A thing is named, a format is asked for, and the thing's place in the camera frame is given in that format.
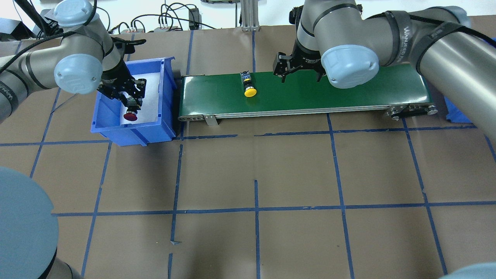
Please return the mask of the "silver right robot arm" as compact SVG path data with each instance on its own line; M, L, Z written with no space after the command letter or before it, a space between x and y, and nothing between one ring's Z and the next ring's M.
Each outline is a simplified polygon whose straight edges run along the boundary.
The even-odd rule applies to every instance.
M385 11L367 19L354 0L306 0L293 9L291 55L278 53L273 74L284 81L314 70L336 88L362 85L380 67L409 63L495 140L495 41L471 27L457 6Z

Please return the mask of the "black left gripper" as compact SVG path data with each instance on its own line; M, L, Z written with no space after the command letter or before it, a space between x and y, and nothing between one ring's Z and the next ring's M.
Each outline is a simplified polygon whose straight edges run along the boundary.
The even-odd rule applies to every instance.
M125 62L119 62L115 67L103 71L101 84L97 91L109 99L121 99L123 106L128 109L140 109L145 97L147 80L134 79Z

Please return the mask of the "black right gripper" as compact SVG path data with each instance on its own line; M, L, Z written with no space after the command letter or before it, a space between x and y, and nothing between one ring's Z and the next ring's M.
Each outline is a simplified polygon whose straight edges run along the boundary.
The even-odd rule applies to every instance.
M322 77L326 76L319 51L310 50L299 41L295 41L291 55L286 55L283 52L277 53L273 64L273 74L280 76L281 82L285 83L289 74L299 70L315 71L317 83L321 81Z

